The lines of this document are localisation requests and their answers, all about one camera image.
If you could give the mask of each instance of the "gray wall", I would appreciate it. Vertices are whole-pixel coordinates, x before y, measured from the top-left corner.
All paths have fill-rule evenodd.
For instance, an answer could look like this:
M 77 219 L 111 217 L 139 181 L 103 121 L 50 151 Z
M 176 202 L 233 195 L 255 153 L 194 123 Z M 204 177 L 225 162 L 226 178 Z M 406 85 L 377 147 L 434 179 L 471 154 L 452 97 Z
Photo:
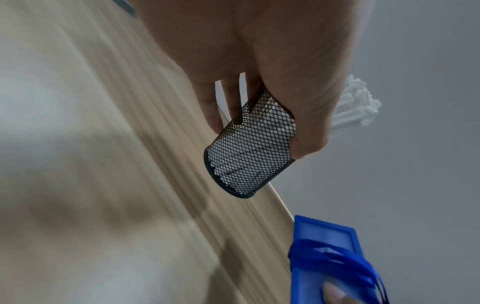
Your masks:
M 293 214 L 357 230 L 392 303 L 480 301 L 479 14 L 377 1 L 352 72 L 380 114 L 273 182 Z

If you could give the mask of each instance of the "blue plastic case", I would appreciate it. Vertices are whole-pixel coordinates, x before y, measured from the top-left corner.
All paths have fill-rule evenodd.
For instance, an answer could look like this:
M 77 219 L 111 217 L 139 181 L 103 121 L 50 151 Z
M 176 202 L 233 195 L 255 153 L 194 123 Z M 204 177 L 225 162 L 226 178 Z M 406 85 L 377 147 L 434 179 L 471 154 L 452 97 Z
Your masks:
M 293 241 L 310 239 L 342 247 L 363 256 L 354 229 L 296 215 Z M 291 304 L 324 304 L 323 283 L 333 282 L 349 296 L 365 303 L 379 304 L 375 288 L 367 288 L 351 273 L 333 265 L 322 271 L 291 269 Z

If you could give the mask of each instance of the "metal mesh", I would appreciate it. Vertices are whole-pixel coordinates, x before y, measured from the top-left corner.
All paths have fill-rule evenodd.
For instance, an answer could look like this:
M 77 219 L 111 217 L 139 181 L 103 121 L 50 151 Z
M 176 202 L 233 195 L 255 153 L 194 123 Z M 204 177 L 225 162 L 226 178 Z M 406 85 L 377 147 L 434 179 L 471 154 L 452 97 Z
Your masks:
M 245 104 L 241 115 L 206 148 L 204 157 L 224 190 L 248 198 L 293 162 L 289 142 L 295 122 L 267 90 Z

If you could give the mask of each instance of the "blue plastic object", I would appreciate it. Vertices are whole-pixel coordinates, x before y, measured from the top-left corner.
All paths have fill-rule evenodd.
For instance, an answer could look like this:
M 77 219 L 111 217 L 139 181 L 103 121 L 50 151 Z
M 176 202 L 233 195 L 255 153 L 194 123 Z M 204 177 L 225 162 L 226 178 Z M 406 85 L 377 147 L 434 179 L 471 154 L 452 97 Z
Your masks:
M 312 246 L 321 246 L 326 251 L 312 249 Z M 325 256 L 338 256 L 340 259 L 351 256 L 353 264 L 332 262 L 329 258 L 325 261 Z M 322 287 L 326 280 L 365 304 L 379 304 L 376 287 L 381 290 L 383 284 L 376 285 L 374 277 L 378 277 L 378 274 L 363 259 L 354 229 L 297 215 L 289 257 L 291 304 L 324 304 Z M 356 267 L 361 263 L 366 264 L 366 267 Z M 388 303 L 386 292 L 385 298 L 383 302 Z

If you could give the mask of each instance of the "wooden floor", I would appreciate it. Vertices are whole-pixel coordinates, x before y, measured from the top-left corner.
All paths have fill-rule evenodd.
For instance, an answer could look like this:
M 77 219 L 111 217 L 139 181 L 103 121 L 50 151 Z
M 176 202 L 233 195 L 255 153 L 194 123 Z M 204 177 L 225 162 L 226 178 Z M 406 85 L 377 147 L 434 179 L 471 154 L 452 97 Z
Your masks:
M 293 220 L 214 138 L 112 0 L 0 0 L 0 303 L 289 303 Z

